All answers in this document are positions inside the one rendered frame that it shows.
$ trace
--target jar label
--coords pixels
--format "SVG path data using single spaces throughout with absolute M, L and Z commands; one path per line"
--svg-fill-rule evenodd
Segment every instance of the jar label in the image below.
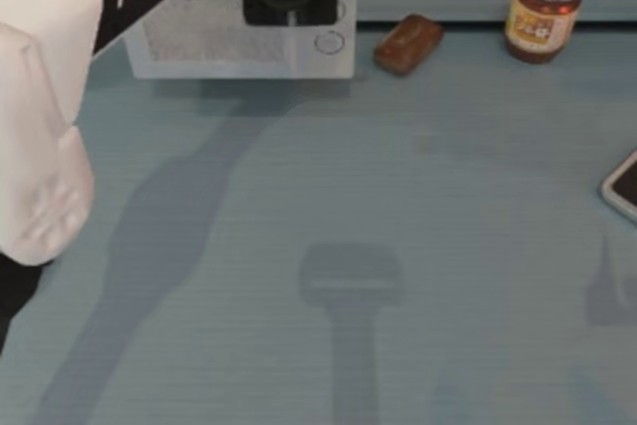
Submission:
M 567 14 L 540 14 L 525 7 L 519 0 L 511 1 L 507 19 L 507 38 L 515 46 L 534 54 L 559 50 L 568 41 L 575 25 L 577 10 Z

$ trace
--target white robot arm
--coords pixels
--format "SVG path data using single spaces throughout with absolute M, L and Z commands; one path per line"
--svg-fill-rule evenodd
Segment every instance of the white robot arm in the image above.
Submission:
M 94 179 L 74 123 L 93 57 L 162 0 L 0 0 L 0 252 L 58 257 Z

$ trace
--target smartphone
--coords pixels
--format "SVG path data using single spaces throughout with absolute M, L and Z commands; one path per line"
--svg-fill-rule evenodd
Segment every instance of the smartphone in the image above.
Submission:
M 637 151 L 604 180 L 601 195 L 610 206 L 637 224 Z

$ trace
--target brown jar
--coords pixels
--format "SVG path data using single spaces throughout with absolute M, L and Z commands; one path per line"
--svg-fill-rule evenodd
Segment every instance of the brown jar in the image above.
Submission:
M 505 28 L 507 50 L 519 60 L 543 64 L 564 48 L 581 0 L 512 0 Z

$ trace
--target table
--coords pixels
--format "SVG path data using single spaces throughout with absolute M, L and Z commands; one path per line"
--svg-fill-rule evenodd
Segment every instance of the table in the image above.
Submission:
M 16 319 L 2 425 L 637 423 L 637 37 L 549 66 L 451 32 L 414 76 L 92 69 L 97 203 Z

